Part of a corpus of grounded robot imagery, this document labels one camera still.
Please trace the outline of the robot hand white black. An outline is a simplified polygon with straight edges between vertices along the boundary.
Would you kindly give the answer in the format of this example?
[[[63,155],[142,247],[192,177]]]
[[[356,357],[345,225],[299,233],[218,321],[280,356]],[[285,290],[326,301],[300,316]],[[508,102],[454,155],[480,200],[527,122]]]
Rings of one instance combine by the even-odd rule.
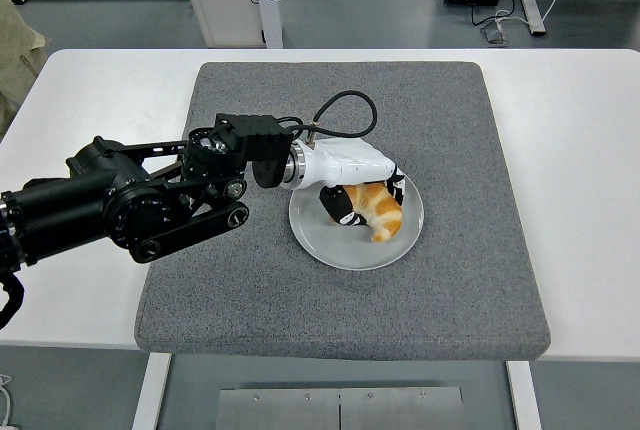
[[[333,221],[399,230],[405,175],[390,158],[360,138],[322,139],[300,149],[292,182],[298,189],[320,183],[321,204]]]

